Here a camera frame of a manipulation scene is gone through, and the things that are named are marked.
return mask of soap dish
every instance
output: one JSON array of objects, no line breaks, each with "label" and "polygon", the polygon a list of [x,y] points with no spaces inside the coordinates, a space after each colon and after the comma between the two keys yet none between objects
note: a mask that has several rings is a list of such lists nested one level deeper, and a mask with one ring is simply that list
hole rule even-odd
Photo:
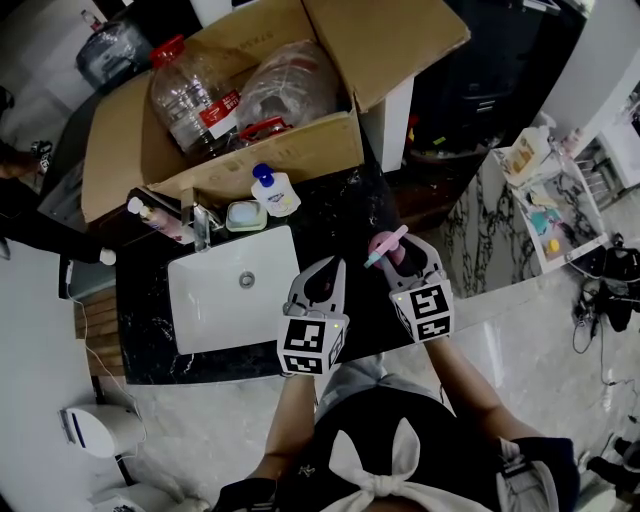
[{"label": "soap dish", "polygon": [[[234,204],[238,203],[251,203],[256,206],[258,209],[258,213],[250,222],[234,222],[231,220],[231,216],[229,212]],[[227,225],[227,229],[229,231],[260,231],[264,229],[267,225],[267,210],[264,206],[262,206],[258,201],[236,201],[229,205],[227,208],[227,219],[225,221]]]}]

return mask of plastic water bottle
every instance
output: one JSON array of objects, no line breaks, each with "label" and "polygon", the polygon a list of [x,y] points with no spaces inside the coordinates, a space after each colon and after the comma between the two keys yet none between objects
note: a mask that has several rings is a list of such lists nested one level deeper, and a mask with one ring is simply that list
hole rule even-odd
[{"label": "plastic water bottle", "polygon": [[186,48],[183,36],[156,48],[151,60],[151,100],[191,163],[225,153],[240,96],[220,76],[215,60]]},{"label": "plastic water bottle", "polygon": [[259,140],[332,114],[338,84],[333,64],[314,42],[281,47],[260,64],[242,89],[240,136]]}]

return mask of toothbrush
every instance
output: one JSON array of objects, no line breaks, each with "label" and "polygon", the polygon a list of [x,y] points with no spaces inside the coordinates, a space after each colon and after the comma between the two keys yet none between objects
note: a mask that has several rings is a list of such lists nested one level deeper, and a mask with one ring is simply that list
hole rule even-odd
[{"label": "toothbrush", "polygon": [[409,232],[409,228],[406,225],[400,226],[395,233],[392,233],[389,238],[382,242],[376,249],[369,254],[369,258],[364,264],[364,268],[369,268],[375,262],[380,260],[382,256],[388,251],[395,251],[398,248],[399,240]]}]

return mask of sink drain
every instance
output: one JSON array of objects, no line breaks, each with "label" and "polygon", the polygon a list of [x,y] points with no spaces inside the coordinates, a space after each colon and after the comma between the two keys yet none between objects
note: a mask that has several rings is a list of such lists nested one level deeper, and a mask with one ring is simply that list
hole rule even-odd
[{"label": "sink drain", "polygon": [[253,272],[243,272],[240,274],[240,288],[251,288],[256,282],[256,276],[253,275]]}]

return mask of black shirt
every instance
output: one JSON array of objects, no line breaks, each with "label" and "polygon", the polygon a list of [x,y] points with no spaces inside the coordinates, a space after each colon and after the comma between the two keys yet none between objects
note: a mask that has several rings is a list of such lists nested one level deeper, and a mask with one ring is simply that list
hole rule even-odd
[{"label": "black shirt", "polygon": [[[320,419],[312,442],[278,483],[274,505],[282,512],[321,511],[358,490],[328,467],[333,442],[340,430],[352,439],[365,471],[391,474],[392,444],[402,418],[409,421],[421,445],[420,462],[410,482],[443,489],[490,510],[499,510],[496,473],[502,468],[502,462],[498,445],[480,437],[436,400],[385,387],[357,393]],[[549,467],[560,510],[573,510],[579,476],[572,442],[551,438],[515,442],[529,460],[540,460]],[[215,510],[226,512],[243,507],[252,510],[253,505],[264,504],[267,494],[273,494],[275,488],[264,479],[227,486]]]}]

